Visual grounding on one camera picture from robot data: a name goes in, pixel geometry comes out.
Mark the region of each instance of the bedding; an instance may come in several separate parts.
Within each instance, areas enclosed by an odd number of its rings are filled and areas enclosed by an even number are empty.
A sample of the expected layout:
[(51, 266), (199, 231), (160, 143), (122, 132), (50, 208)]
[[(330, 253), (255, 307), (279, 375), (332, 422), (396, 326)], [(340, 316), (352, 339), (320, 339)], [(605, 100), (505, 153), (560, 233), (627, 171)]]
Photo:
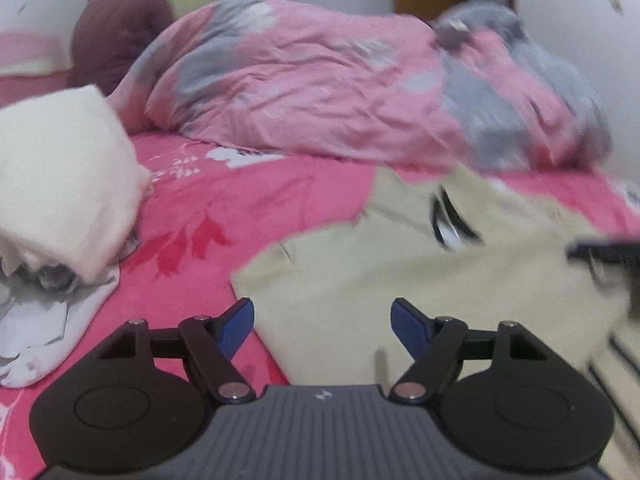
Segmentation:
[[(165, 30), (110, 102), (130, 134), (156, 127), (395, 166), (588, 167), (607, 155), (597, 95), (510, 10), (464, 4), (433, 26), (223, 0)], [(467, 40), (450, 44), (447, 27), (468, 30)]]
[(150, 173), (96, 87), (0, 110), (0, 255), (10, 276), (63, 264), (92, 283), (129, 235)]
[(584, 369), (629, 308), (625, 283), (603, 290), (567, 263), (568, 245), (596, 237), (556, 200), (495, 189), (463, 166), (414, 185), (379, 168), (357, 219), (279, 240), (231, 282), (293, 384), (390, 391), (413, 362), (388, 326), (398, 297), (477, 330), (517, 320)]
[(0, 108), (66, 88), (71, 66), (58, 38), (0, 31)]
[[(292, 234), (353, 219), (362, 209), (374, 168), (308, 156), (277, 160), (166, 134), (133, 138), (138, 160), (154, 174), (142, 209), (141, 247), (122, 264), (119, 288), (107, 300), (69, 359), (23, 390), (0, 388), (0, 479), (31, 480), (43, 467), (28, 429), (34, 398), (127, 319), (152, 328), (194, 314), (216, 316), (234, 300), (230, 274), (268, 245)], [(251, 163), (240, 164), (248, 157)], [(403, 171), (408, 182), (434, 174)], [(505, 174), (497, 182), (519, 192), (555, 196), (610, 234), (640, 234), (640, 217), (610, 191), (599, 173)], [(234, 364), (257, 391), (285, 378), (253, 334)], [(179, 372), (180, 364), (157, 365)]]

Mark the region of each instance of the black object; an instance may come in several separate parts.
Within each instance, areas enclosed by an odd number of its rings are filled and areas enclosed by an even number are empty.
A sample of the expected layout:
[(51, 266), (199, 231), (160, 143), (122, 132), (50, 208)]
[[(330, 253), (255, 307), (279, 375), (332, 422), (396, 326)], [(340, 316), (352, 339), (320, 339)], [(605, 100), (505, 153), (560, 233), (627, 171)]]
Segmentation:
[(640, 243), (632, 241), (581, 241), (566, 250), (569, 261), (594, 261), (620, 266), (624, 270), (640, 270)]
[(440, 229), (441, 222), (448, 225), (461, 242), (464, 238), (466, 241), (482, 244), (482, 238), (469, 227), (453, 207), (444, 186), (440, 186), (439, 197), (435, 194), (431, 197), (431, 226), (438, 243), (444, 249), (450, 250)]
[[(602, 478), (591, 466), (613, 429), (606, 399), (517, 323), (469, 330), (398, 299), (391, 327), (416, 361), (388, 399), (377, 386), (270, 386), (256, 400), (229, 362), (253, 320), (245, 299), (177, 329), (125, 323), (34, 403), (39, 478)], [(154, 357), (182, 359), (190, 382)], [(492, 364), (456, 381), (468, 359)]]

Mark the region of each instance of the pillow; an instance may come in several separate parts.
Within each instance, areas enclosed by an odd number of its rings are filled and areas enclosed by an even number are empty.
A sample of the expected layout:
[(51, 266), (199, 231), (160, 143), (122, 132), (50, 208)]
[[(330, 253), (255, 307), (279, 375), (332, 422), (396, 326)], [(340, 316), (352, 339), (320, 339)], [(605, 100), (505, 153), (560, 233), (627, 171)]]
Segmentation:
[(63, 264), (91, 283), (131, 231), (150, 185), (94, 86), (0, 110), (0, 252), (11, 273)]
[(44, 76), (71, 70), (60, 40), (28, 30), (0, 31), (0, 76)]

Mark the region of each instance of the pink duvet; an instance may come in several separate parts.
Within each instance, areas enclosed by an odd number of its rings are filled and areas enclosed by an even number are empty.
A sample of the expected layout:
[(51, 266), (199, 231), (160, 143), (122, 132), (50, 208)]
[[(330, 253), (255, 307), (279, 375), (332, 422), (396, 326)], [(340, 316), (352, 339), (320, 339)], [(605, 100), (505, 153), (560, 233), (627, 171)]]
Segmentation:
[(482, 171), (606, 156), (598, 99), (577, 71), (508, 9), (476, 10), (440, 20), (471, 13), (472, 34), (450, 52), (413, 16), (223, 0), (165, 30), (109, 99), (130, 134), (155, 126), (261, 151)]
[[(276, 240), (354, 218), (374, 173), (370, 166), (309, 156), (236, 167), (243, 155), (231, 153), (235, 159), (231, 162), (214, 160), (228, 153), (179, 136), (144, 134), (133, 140), (140, 163), (156, 179), (140, 220), (143, 245), (122, 265), (119, 289), (63, 366), (31, 388), (0, 389), (0, 480), (30, 480), (43, 468), (28, 429), (31, 404), (98, 341), (134, 317), (162, 328), (194, 314), (222, 313), (235, 300), (230, 272)], [(402, 175), (408, 180), (429, 176)], [(516, 190), (558, 197), (609, 233), (640, 233), (640, 218), (609, 191), (600, 174), (521, 174), (502, 179)], [(266, 384), (285, 382), (255, 335), (234, 363), (258, 391)], [(158, 365), (180, 373), (179, 363)]]

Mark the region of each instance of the folded towel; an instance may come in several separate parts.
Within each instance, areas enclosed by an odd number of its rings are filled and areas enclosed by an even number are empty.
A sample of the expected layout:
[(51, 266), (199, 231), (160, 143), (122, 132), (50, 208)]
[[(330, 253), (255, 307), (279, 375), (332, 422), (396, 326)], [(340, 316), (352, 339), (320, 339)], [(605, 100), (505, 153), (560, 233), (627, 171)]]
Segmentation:
[(0, 276), (0, 388), (25, 388), (58, 368), (119, 281), (118, 267), (108, 267), (93, 285), (67, 294)]
[(150, 184), (96, 87), (0, 110), (0, 256), (7, 275), (62, 264), (93, 283), (129, 235)]

